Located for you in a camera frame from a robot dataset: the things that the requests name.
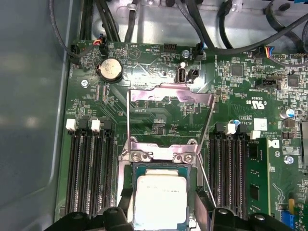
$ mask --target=black cable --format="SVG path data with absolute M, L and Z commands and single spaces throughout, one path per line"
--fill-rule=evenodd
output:
M 133 0 L 131 4 L 137 5 L 137 0 Z M 135 27 L 135 18 L 136 18 L 136 11 L 130 10 L 128 16 L 128 28 L 125 35 L 125 42 L 130 42 L 133 36 L 134 27 Z
M 304 25 L 303 33 L 302 33 L 302 41 L 303 41 L 303 47 L 306 54 L 308 54 L 308 21 Z
M 87 18 L 87 10 L 86 10 L 86 8 L 87 8 L 88 2 L 89 2 L 89 0 L 84 0 L 83 1 L 79 40 L 84 40 L 85 39 L 85 34 L 86 34 L 86 18 Z
M 86 28 L 85 28 L 85 40 L 91 40 L 92 36 L 92 22 L 93 22 L 93 7 L 94 7 L 94 0 L 89 0 L 86 12 Z
M 198 27 L 198 25 L 196 24 L 194 19 L 189 15 L 188 11 L 185 9 L 184 5 L 182 4 L 182 1 L 181 0 L 175 0 L 175 3 L 178 6 L 178 8 L 181 11 L 181 13 L 187 19 L 187 21 L 193 26 L 193 28 L 197 32 L 201 42 L 204 42 L 204 39 L 203 39 L 203 36 L 202 36 L 200 28 Z
M 222 3 L 217 13 L 220 37 L 227 49 L 233 49 L 233 46 L 231 45 L 229 39 L 227 38 L 225 30 L 225 18 L 229 14 L 231 7 L 232 7 L 232 0 L 227 0 L 226 2 Z
M 245 47 L 234 48 L 234 49 L 214 48 L 213 51 L 216 54 L 223 54 L 223 55 L 238 54 L 238 53 L 242 53 L 242 52 L 245 52 L 245 51 L 251 51 L 251 50 L 254 50 L 255 48 L 257 48 L 259 46 L 268 45 L 268 44 L 276 41 L 281 36 L 283 36 L 285 33 L 287 33 L 288 31 L 293 30 L 295 27 L 299 26 L 300 24 L 302 24 L 306 20 L 308 20 L 308 13 L 305 14 L 304 16 L 302 16 L 301 18 L 297 19 L 295 22 L 291 23 L 285 29 L 282 29 L 280 32 L 277 32 L 276 34 L 268 37 L 267 39 L 264 39 L 262 41 L 256 42 L 254 44 L 251 44 L 251 45 L 248 45 L 248 46 L 245 46 Z
M 186 0 L 186 2 L 188 3 L 188 6 L 190 7 L 190 9 L 188 8 L 188 10 L 189 10 L 191 16 L 193 18 L 194 17 L 197 18 L 199 23 L 197 21 L 196 21 L 196 23 L 197 23 L 197 25 L 199 25 L 201 16 L 200 16 L 200 13 L 199 13 L 199 10 L 198 10 L 198 7 L 197 7 L 195 1 L 194 0 Z M 293 23 L 291 23 L 286 28 L 282 29 L 280 32 L 268 37 L 267 39 L 264 39 L 262 41 L 259 41 L 257 43 L 254 43 L 254 44 L 251 44 L 251 45 L 248 45 L 248 46 L 245 46 L 245 47 L 240 47 L 240 48 L 235 48 L 235 49 L 221 49 L 221 48 L 215 48 L 215 47 L 211 48 L 210 45 L 213 44 L 213 43 L 210 40 L 209 36 L 204 35 L 203 30 L 205 30 L 205 32 L 206 32 L 204 25 L 201 25 L 201 26 L 199 25 L 199 27 L 200 27 L 200 30 L 203 34 L 205 43 L 210 50 L 214 51 L 216 54 L 228 55 L 228 54 L 238 54 L 238 53 L 242 53 L 242 52 L 245 52 L 245 51 L 251 51 L 251 50 L 254 50 L 255 48 L 257 48 L 259 46 L 264 46 L 264 45 L 267 45 L 269 43 L 272 43 L 272 42 L 276 41 L 277 39 L 279 39 L 281 36 L 285 35 L 287 32 L 293 30 L 295 27 L 299 26 L 300 24 L 302 24 L 303 22 L 305 22 L 307 20 L 308 20 L 308 13 L 305 14 L 304 16 L 302 16 L 301 18 L 297 19 Z
M 202 37 L 204 39 L 205 44 L 207 45 L 207 47 L 211 50 L 213 50 L 215 48 L 209 34 L 206 31 L 206 28 L 204 26 L 204 23 L 202 21 L 200 12 L 198 10 L 197 4 L 195 3 L 195 0 L 185 0 L 186 5 L 187 5 L 187 9 L 189 14 L 191 15 L 191 17 L 195 20 L 196 24 L 198 25 L 201 33 L 202 33 Z
M 225 28 L 224 28 L 224 25 L 225 25 L 225 23 L 224 23 L 224 21 L 225 21 L 225 17 L 228 15 L 228 13 L 230 12 L 230 10 L 228 10 L 228 8 L 230 7 L 231 8 L 231 6 L 232 6 L 232 0 L 228 0 L 227 2 L 226 2 L 226 4 L 228 4 L 228 5 L 225 5 L 225 6 L 221 6 L 220 7 L 220 9 L 219 9 L 219 11 L 218 11 L 218 15 L 220 15 L 220 17 L 219 17 L 219 33 L 220 33 L 220 36 L 221 36 L 221 39 L 222 39 L 222 41 L 223 41 L 223 43 L 225 44 L 225 46 L 228 48 L 228 46 L 229 47 L 233 47 L 231 44 L 230 44 L 230 42 L 229 42 L 229 40 L 228 40 L 228 38 L 227 38 L 227 35 L 226 35 L 226 31 L 225 31 Z M 282 66 L 284 66 L 284 67 L 300 67 L 300 66 L 305 66 L 305 65 L 307 65 L 307 62 L 304 62 L 304 63 L 302 63 L 302 64 L 284 64 L 284 63 L 282 63 L 282 62 L 280 62 L 279 60 L 277 60 L 277 59 L 275 59 L 274 57 L 270 57 L 269 58 L 270 60 L 272 60 L 273 62 L 275 62 L 275 63 L 277 63 L 277 64 L 279 64 L 279 65 L 282 65 Z
M 49 0 L 48 1 L 48 8 L 49 8 L 49 15 L 50 15 L 50 19 L 51 19 L 51 26 L 53 29 L 53 32 L 55 34 L 55 36 L 58 39 L 59 44 L 61 45 L 61 47 L 63 47 L 63 49 L 70 55 L 73 56 L 75 58 L 81 58 L 85 55 L 87 55 L 93 48 L 94 46 L 90 46 L 89 48 L 87 48 L 84 52 L 80 53 L 80 54 L 75 54 L 73 52 L 71 52 L 67 46 L 65 45 L 65 43 L 63 42 L 59 29 L 57 27 L 57 23 L 56 23 L 56 19 L 54 17 L 54 9 L 53 9 L 53 0 Z
M 110 9 L 109 9 L 109 7 L 107 5 L 106 0 L 101 0 L 101 4 L 102 4 L 102 8 L 104 9 L 104 11 L 105 11 L 105 13 L 107 15 L 107 20 L 109 22 L 109 26 L 111 28 L 111 31 L 112 31 L 113 36 L 115 38 L 115 41 L 116 42 L 120 42 L 121 40 L 120 40 L 119 32 L 117 31 L 115 20 L 112 17 L 112 14 L 110 12 Z
M 103 27 L 106 31 L 107 39 L 112 42 L 112 41 L 114 41 L 113 33 L 111 32 L 109 23 L 107 21 L 103 7 L 101 6 L 100 0 L 95 0 L 95 4 L 96 4 L 96 7 L 98 9 L 98 12 L 100 13 L 101 20 L 103 22 Z
M 277 18 L 274 15 L 274 12 L 272 10 L 272 6 L 273 6 L 273 2 L 274 0 L 271 0 L 270 3 L 268 4 L 268 6 L 264 9 L 264 14 L 265 17 L 269 23 L 269 25 L 276 30 L 277 32 L 281 31 L 282 29 L 285 28 L 284 25 L 282 25 Z M 287 33 L 284 34 L 284 36 L 286 36 L 287 38 L 289 38 L 293 43 L 294 46 L 297 49 L 298 53 L 303 53 L 303 42 L 302 40 L 299 38 L 299 36 L 297 36 L 296 33 L 294 33 L 293 31 L 289 31 Z

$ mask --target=screw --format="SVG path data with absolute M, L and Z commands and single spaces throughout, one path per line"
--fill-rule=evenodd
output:
M 223 209 L 223 208 L 219 209 L 218 212 L 220 212 L 223 215 L 226 215 L 228 213 L 228 211 L 226 209 Z
M 187 163 L 191 163 L 193 161 L 193 156 L 190 155 L 190 154 L 186 154 L 184 156 L 184 161 L 187 162 Z
M 184 59 L 189 58 L 189 55 L 190 55 L 189 50 L 183 50 L 182 51 L 182 56 L 183 56 Z
M 265 220 L 264 216 L 260 215 L 260 214 L 256 214 L 255 218 L 258 220 Z
M 237 5 L 236 4 L 232 4 L 231 11 L 236 11 L 236 10 L 237 10 Z
M 131 155 L 131 159 L 133 160 L 133 161 L 141 161 L 141 154 L 140 153 L 132 153 L 132 155 Z
M 89 81 L 87 81 L 86 79 L 84 79 L 84 80 L 81 81 L 81 86 L 82 86 L 83 88 L 88 88 L 88 86 L 90 86 L 90 83 L 89 83 Z
M 294 158 L 291 157 L 290 155 L 286 155 L 286 156 L 284 157 L 284 162 L 285 162 L 287 165 L 293 164 L 293 163 L 294 163 Z

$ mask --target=silver metal bracket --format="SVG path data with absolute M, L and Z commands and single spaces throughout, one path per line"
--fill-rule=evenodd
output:
M 155 143 L 135 142 L 130 138 L 130 110 L 131 102 L 136 101 L 162 101 L 165 97 L 177 98 L 180 103 L 202 103 L 208 106 L 208 112 L 201 135 L 197 144 L 176 144 L 170 147 L 159 147 Z M 128 152 L 135 153 L 135 159 L 138 161 L 149 162 L 151 159 L 172 160 L 174 163 L 183 161 L 184 156 L 189 154 L 195 159 L 200 154 L 203 142 L 206 137 L 210 118 L 213 113 L 214 96 L 212 94 L 193 93 L 186 85 L 182 84 L 161 84 L 152 90 L 128 90 L 127 93 L 127 133 L 128 133 Z
M 135 11 L 137 13 L 138 7 L 136 4 L 129 3 L 127 4 L 127 9 L 129 9 L 130 11 Z

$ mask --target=blue connector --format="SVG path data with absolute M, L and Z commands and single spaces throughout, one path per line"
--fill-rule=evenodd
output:
M 289 211 L 284 210 L 281 212 L 281 222 L 294 229 L 294 215 L 290 214 Z

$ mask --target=logo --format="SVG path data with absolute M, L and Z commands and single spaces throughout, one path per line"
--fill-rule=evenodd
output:
M 279 148 L 279 140 L 269 140 L 269 148 Z
M 252 107 L 254 109 L 263 110 L 267 103 L 266 101 L 262 102 L 262 101 L 257 101 L 257 100 L 247 100 L 246 104 L 252 104 Z

